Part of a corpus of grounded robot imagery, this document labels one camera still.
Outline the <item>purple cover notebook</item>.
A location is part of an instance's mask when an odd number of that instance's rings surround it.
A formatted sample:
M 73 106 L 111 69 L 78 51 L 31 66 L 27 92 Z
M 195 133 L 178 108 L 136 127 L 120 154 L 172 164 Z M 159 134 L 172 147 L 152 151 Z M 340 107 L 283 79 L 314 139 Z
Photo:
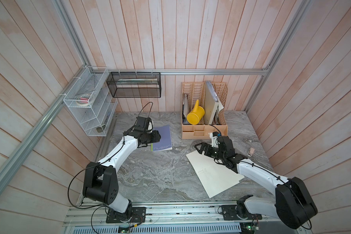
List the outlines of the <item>purple cover notebook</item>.
M 165 151 L 172 150 L 172 139 L 171 139 L 171 129 L 169 125 L 162 127 L 155 127 L 161 136 L 160 141 L 151 144 L 151 151 Z

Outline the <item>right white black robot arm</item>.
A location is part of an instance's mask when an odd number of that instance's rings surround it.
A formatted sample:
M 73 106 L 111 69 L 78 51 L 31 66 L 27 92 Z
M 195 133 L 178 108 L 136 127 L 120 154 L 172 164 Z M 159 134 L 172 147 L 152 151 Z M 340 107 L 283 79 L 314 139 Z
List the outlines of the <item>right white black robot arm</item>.
M 318 214 L 318 209 L 305 183 L 298 177 L 287 178 L 254 163 L 248 156 L 235 152 L 228 136 L 214 132 L 211 143 L 196 144 L 196 151 L 212 158 L 215 163 L 258 183 L 273 196 L 273 199 L 253 195 L 241 197 L 234 208 L 222 207 L 226 220 L 258 219 L 260 215 L 280 219 L 287 227 L 297 229 Z

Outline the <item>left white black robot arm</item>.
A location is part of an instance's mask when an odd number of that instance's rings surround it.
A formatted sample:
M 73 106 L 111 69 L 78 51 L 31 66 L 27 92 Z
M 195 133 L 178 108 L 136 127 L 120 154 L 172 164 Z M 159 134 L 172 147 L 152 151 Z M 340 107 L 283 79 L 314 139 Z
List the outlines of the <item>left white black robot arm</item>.
M 119 193 L 117 172 L 129 155 L 139 147 L 159 142 L 161 136 L 153 129 L 150 117 L 137 117 L 135 124 L 123 132 L 118 145 L 103 159 L 87 165 L 82 194 L 103 203 L 117 221 L 132 219 L 132 202 Z

